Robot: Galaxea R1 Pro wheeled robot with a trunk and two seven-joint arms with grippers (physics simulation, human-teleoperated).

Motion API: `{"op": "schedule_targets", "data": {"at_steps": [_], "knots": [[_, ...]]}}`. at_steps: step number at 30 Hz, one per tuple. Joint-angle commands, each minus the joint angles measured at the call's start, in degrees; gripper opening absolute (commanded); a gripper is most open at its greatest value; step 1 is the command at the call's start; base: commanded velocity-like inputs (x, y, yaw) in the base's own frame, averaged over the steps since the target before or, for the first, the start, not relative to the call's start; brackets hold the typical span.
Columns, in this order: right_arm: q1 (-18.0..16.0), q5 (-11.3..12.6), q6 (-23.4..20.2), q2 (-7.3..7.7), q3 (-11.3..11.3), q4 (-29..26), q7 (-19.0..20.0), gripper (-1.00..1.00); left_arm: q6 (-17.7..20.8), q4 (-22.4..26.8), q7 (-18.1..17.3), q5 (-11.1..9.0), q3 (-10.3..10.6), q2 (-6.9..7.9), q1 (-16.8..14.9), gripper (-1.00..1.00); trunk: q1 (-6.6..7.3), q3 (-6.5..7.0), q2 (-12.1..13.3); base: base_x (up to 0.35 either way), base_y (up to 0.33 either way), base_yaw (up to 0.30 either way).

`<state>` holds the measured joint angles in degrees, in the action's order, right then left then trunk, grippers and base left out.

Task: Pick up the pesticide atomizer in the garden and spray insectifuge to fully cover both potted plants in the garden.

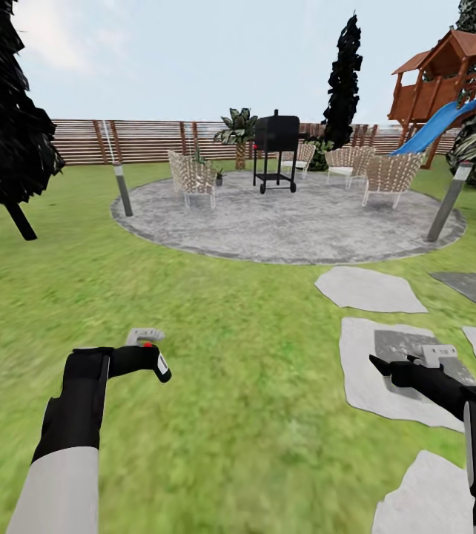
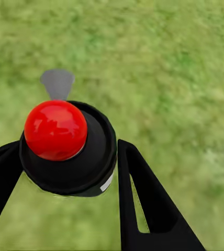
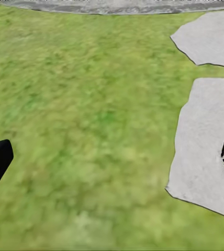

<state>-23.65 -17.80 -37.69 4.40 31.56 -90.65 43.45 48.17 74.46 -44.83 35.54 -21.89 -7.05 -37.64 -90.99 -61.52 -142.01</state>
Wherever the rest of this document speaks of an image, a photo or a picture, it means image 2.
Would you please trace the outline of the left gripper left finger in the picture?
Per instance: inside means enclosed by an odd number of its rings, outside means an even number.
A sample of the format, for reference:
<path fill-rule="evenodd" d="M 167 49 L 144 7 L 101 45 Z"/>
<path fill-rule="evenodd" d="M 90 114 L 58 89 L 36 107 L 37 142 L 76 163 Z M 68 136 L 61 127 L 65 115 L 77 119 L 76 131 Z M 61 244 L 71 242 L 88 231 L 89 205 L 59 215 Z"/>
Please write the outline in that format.
<path fill-rule="evenodd" d="M 19 157 L 19 142 L 0 147 L 0 215 L 23 171 Z"/>

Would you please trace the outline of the insectifuge atomizer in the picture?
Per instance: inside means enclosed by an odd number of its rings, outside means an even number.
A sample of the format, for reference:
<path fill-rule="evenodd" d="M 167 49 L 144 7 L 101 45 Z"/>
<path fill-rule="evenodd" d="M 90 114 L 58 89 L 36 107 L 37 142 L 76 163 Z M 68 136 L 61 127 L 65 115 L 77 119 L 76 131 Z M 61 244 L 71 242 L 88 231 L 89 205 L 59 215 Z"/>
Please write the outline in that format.
<path fill-rule="evenodd" d="M 116 132 L 95 107 L 66 101 L 75 78 L 63 69 L 41 76 L 52 100 L 28 115 L 19 142 L 27 176 L 42 190 L 96 197 L 107 190 L 117 161 Z"/>

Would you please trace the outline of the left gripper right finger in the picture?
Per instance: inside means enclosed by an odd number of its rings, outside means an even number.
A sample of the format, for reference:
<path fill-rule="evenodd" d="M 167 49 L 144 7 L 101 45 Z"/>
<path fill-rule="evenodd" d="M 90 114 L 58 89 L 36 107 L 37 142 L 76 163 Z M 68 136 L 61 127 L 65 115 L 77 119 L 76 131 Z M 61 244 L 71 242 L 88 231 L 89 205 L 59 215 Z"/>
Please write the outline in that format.
<path fill-rule="evenodd" d="M 121 251 L 206 251 L 138 149 L 117 146 Z M 130 174 L 150 233 L 138 230 Z"/>

